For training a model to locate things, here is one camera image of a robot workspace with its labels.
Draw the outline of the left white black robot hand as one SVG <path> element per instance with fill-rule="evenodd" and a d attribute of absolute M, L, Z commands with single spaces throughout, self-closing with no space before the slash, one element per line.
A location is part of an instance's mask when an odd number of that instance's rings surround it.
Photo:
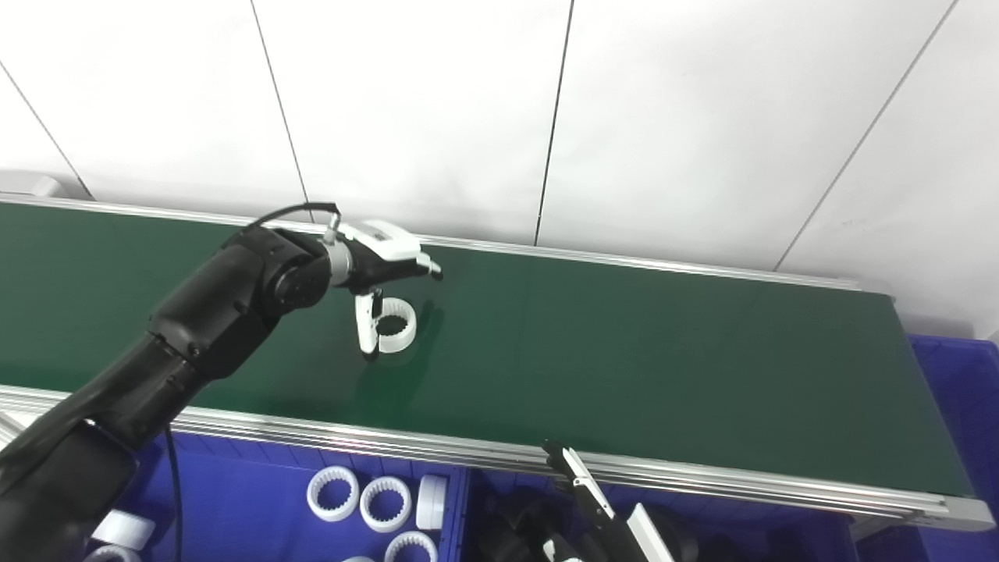
<path fill-rule="evenodd" d="M 382 220 L 367 220 L 340 228 L 352 257 L 345 287 L 354 296 L 354 322 L 364 359 L 396 354 L 414 342 L 418 316 L 407 301 L 386 297 L 381 285 L 420 276 L 443 277 L 439 266 L 421 248 L 420 239 Z"/>

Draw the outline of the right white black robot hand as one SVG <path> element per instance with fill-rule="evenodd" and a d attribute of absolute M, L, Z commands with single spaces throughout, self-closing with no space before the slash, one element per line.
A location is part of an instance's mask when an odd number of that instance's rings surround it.
<path fill-rule="evenodd" d="M 546 439 L 546 465 L 565 477 L 568 491 L 596 532 L 597 543 L 611 561 L 681 561 L 682 550 L 670 543 L 670 527 L 636 503 L 631 514 L 615 511 L 578 452 L 557 440 Z"/>

